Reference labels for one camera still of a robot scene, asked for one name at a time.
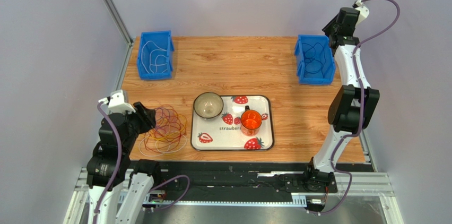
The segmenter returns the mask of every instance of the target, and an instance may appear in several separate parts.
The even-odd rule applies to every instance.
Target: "white cable in blue basket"
[[[142,53],[142,54],[143,54],[144,47],[146,47],[146,45],[149,44],[150,42],[153,43],[153,44],[158,48],[158,49],[155,49],[155,50],[151,51],[151,53],[149,53],[149,70],[150,70],[151,72],[149,72],[149,71],[147,70],[147,67],[144,65],[143,57],[141,57],[141,64],[143,65],[144,69],[146,70],[146,72],[147,72],[148,74],[150,74],[150,73],[155,74],[155,73],[157,72],[157,69],[158,69],[157,67],[158,67],[158,66],[166,66],[166,64],[160,64],[160,65],[157,65],[157,59],[158,59],[159,57],[164,57],[164,58],[166,58],[166,56],[163,55],[163,54],[157,55],[157,57],[155,57],[154,64],[152,64],[152,63],[151,63],[151,55],[152,55],[152,53],[153,53],[154,51],[168,51],[168,50],[165,50],[165,49],[159,47],[157,44],[154,43],[154,41],[147,41],[147,42],[143,45],[143,48],[141,48],[141,53]],[[151,66],[155,66],[155,72],[152,71]]]

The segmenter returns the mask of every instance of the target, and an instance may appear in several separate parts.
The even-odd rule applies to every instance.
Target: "mug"
[[[248,136],[256,135],[262,125],[262,118],[257,111],[245,106],[245,112],[240,117],[240,130]]]

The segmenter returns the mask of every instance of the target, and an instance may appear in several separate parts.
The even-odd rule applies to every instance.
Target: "bowl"
[[[195,99],[193,109],[198,116],[210,119],[220,115],[223,106],[223,99],[218,94],[205,92]]]

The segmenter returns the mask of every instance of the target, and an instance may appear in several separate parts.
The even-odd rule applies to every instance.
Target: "strawberry tray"
[[[192,147],[196,150],[268,150],[273,146],[273,123],[270,101],[265,96],[221,96],[224,102],[222,115],[204,119],[193,111]],[[259,112],[262,125],[254,136],[240,130],[240,116],[245,106]]]

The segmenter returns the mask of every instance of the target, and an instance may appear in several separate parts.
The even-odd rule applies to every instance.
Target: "gray floor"
[[[328,197],[327,208],[338,198]],[[81,223],[87,223],[85,209]],[[386,224],[379,197],[350,196],[336,212],[326,216],[306,214],[301,208],[262,206],[194,206],[175,205],[167,210],[141,212],[136,223],[142,224],[238,224],[238,223],[365,223]]]

